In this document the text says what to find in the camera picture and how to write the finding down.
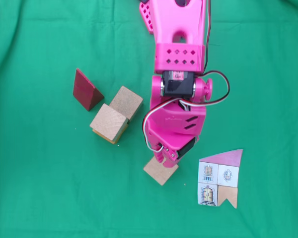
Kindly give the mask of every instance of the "pink plastic bracket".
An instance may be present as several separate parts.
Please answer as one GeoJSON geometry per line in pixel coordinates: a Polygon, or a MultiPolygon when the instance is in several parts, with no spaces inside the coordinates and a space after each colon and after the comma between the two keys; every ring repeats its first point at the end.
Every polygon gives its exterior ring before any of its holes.
{"type": "Polygon", "coordinates": [[[140,3],[139,5],[139,11],[141,16],[143,17],[143,20],[145,22],[145,25],[149,31],[150,34],[153,34],[153,27],[151,22],[151,15],[150,15],[150,6],[149,1],[147,3],[140,3]]]}

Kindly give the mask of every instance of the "red triangular block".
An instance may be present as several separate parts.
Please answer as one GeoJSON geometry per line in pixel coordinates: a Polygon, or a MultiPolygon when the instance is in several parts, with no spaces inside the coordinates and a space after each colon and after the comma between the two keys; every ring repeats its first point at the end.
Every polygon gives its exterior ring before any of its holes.
{"type": "Polygon", "coordinates": [[[101,92],[79,69],[76,69],[73,95],[88,111],[104,99],[101,92]]]}

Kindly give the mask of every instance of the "triangular prism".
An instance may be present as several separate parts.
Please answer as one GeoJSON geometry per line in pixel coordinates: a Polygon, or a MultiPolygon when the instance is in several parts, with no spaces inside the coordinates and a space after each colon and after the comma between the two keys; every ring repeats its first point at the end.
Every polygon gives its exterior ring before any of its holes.
{"type": "Polygon", "coordinates": [[[243,149],[232,150],[217,155],[212,155],[203,159],[200,159],[201,162],[214,163],[219,165],[228,165],[228,166],[240,166],[240,161],[242,158],[243,149]]]}

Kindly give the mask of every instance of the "white wire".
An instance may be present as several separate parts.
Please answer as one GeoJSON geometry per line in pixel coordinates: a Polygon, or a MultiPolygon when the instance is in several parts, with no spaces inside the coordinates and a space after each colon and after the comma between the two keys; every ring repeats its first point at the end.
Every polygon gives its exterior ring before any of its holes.
{"type": "Polygon", "coordinates": [[[152,149],[151,146],[149,145],[149,143],[148,143],[148,137],[147,137],[147,134],[146,134],[146,123],[147,123],[148,118],[151,116],[151,114],[155,113],[155,112],[158,111],[159,109],[161,109],[161,108],[163,108],[164,106],[166,106],[166,105],[168,105],[168,104],[170,104],[170,103],[172,103],[172,102],[174,102],[174,101],[177,101],[177,100],[179,100],[179,99],[180,99],[180,98],[175,98],[175,99],[172,99],[172,100],[166,102],[165,104],[161,104],[159,107],[155,108],[154,110],[152,110],[151,112],[149,112],[149,113],[146,115],[146,118],[145,118],[145,120],[144,120],[144,124],[143,124],[143,131],[144,131],[144,135],[145,135],[145,140],[146,140],[147,147],[148,147],[151,151],[159,153],[159,152],[161,152],[161,151],[163,150],[163,146],[161,146],[161,148],[160,148],[159,150],[154,150],[154,149],[152,149]]]}
{"type": "MultiPolygon", "coordinates": [[[[229,90],[229,85],[227,83],[227,80],[224,78],[223,75],[221,75],[220,73],[217,73],[219,74],[224,80],[225,80],[225,83],[226,83],[226,86],[227,86],[227,91],[229,90]]],[[[226,97],[224,97],[222,100],[218,100],[214,103],[199,103],[199,104],[196,104],[196,103],[188,103],[187,101],[183,101],[183,99],[180,99],[180,103],[181,104],[184,104],[184,105],[187,105],[187,106],[191,106],[191,107],[205,107],[205,106],[212,106],[212,105],[215,105],[215,104],[218,104],[220,102],[223,102],[224,100],[226,99],[226,97]]]]}

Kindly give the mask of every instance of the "wire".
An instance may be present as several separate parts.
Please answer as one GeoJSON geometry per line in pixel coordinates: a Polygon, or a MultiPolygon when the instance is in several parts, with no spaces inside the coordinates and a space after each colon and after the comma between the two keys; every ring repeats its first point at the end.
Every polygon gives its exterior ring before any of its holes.
{"type": "Polygon", "coordinates": [[[219,98],[219,99],[217,99],[217,100],[211,101],[211,102],[204,102],[204,103],[193,103],[193,102],[190,102],[190,101],[185,100],[185,99],[180,99],[180,103],[181,103],[181,104],[185,104],[185,105],[187,105],[187,106],[191,106],[191,107],[204,107],[204,106],[211,106],[211,105],[215,105],[215,104],[218,104],[218,103],[220,103],[220,102],[223,102],[223,101],[228,97],[229,92],[230,92],[229,81],[228,81],[227,77],[226,77],[222,72],[217,71],[217,70],[211,70],[211,71],[209,71],[209,72],[206,72],[206,73],[204,73],[204,74],[202,75],[202,77],[203,77],[203,76],[207,76],[207,75],[212,74],[212,73],[219,74],[220,76],[222,76],[222,78],[223,78],[223,79],[225,80],[225,82],[226,82],[227,93],[226,93],[223,97],[221,97],[221,98],[219,98]]]}
{"type": "Polygon", "coordinates": [[[215,105],[215,104],[218,104],[218,103],[224,101],[229,95],[229,92],[230,92],[229,81],[228,81],[227,77],[222,72],[217,71],[217,70],[210,70],[208,72],[205,72],[205,70],[207,68],[207,65],[208,65],[210,32],[211,32],[211,0],[208,0],[208,31],[207,31],[207,41],[206,41],[206,60],[205,60],[205,65],[204,65],[204,73],[202,74],[202,77],[207,76],[209,74],[213,74],[213,73],[219,74],[226,82],[227,93],[223,97],[221,97],[217,100],[214,100],[214,101],[211,101],[211,102],[203,102],[203,103],[193,103],[191,101],[188,101],[188,100],[185,100],[185,99],[182,99],[182,98],[174,98],[174,99],[171,98],[171,99],[168,99],[167,101],[164,101],[164,102],[160,103],[159,105],[157,105],[153,109],[151,109],[146,114],[146,116],[144,117],[144,120],[143,120],[143,133],[144,133],[144,136],[145,136],[145,141],[146,141],[147,147],[150,150],[154,151],[154,152],[157,152],[157,153],[161,152],[163,150],[163,146],[161,146],[161,148],[159,150],[155,150],[155,149],[151,148],[151,146],[149,145],[149,142],[148,142],[148,137],[147,137],[147,134],[146,134],[146,123],[148,121],[148,118],[153,113],[157,112],[161,108],[163,108],[163,107],[167,106],[168,104],[170,104],[172,102],[175,102],[177,100],[179,100],[179,103],[183,106],[184,111],[188,111],[188,106],[191,106],[191,107],[205,107],[205,106],[215,105]]]}
{"type": "Polygon", "coordinates": [[[167,106],[168,104],[172,103],[172,102],[175,102],[177,100],[179,100],[179,102],[183,105],[183,107],[185,108],[185,111],[188,111],[187,110],[187,107],[186,106],[191,106],[191,107],[205,107],[205,106],[212,106],[212,105],[215,105],[215,104],[218,104],[222,101],[224,101],[228,95],[229,95],[229,92],[230,92],[230,85],[229,85],[229,81],[227,79],[227,77],[220,71],[217,71],[217,70],[211,70],[209,72],[206,72],[204,73],[202,76],[207,76],[209,74],[212,74],[212,73],[216,73],[216,74],[219,74],[220,76],[222,76],[222,78],[225,80],[226,82],[226,85],[227,85],[227,93],[217,99],[217,100],[214,100],[214,101],[211,101],[211,102],[204,102],[204,103],[193,103],[193,102],[190,102],[190,101],[187,101],[185,99],[182,99],[182,98],[174,98],[174,99],[169,99],[167,101],[164,101],[162,103],[160,103],[159,105],[157,105],[156,107],[154,107],[153,109],[151,109],[147,114],[146,116],[144,117],[144,120],[143,120],[143,133],[144,133],[144,136],[145,136],[145,141],[146,141],[146,145],[147,147],[151,150],[151,151],[154,151],[154,152],[161,152],[163,150],[163,146],[161,146],[161,148],[159,150],[154,150],[151,148],[151,146],[149,145],[148,143],[148,137],[147,137],[147,134],[146,134],[146,123],[147,123],[147,120],[148,118],[153,114],[155,113],[156,111],[160,110],[161,108],[167,106]]]}
{"type": "Polygon", "coordinates": [[[167,101],[165,101],[165,102],[163,102],[163,103],[160,103],[159,105],[157,105],[156,107],[154,107],[152,110],[150,110],[150,111],[146,114],[146,116],[145,116],[145,118],[144,118],[144,120],[143,120],[143,133],[144,133],[144,136],[145,136],[145,141],[146,141],[147,147],[148,147],[150,150],[152,150],[153,152],[157,152],[157,153],[159,153],[160,151],[163,150],[163,146],[161,146],[161,148],[160,148],[159,150],[154,150],[154,149],[152,149],[151,146],[149,145],[149,143],[148,143],[148,137],[147,137],[147,134],[146,134],[146,123],[147,123],[147,120],[148,120],[148,118],[151,116],[151,114],[155,113],[155,112],[158,111],[159,109],[161,109],[161,108],[165,107],[166,105],[168,105],[168,104],[170,104],[170,103],[172,103],[172,102],[175,102],[175,101],[177,101],[177,100],[179,100],[179,99],[180,99],[180,98],[169,99],[169,100],[167,100],[167,101]]]}
{"type": "Polygon", "coordinates": [[[209,56],[209,39],[210,39],[210,32],[211,32],[211,0],[208,0],[208,32],[207,32],[207,42],[205,45],[206,51],[205,51],[205,64],[204,64],[204,70],[206,70],[208,65],[208,56],[209,56]]]}

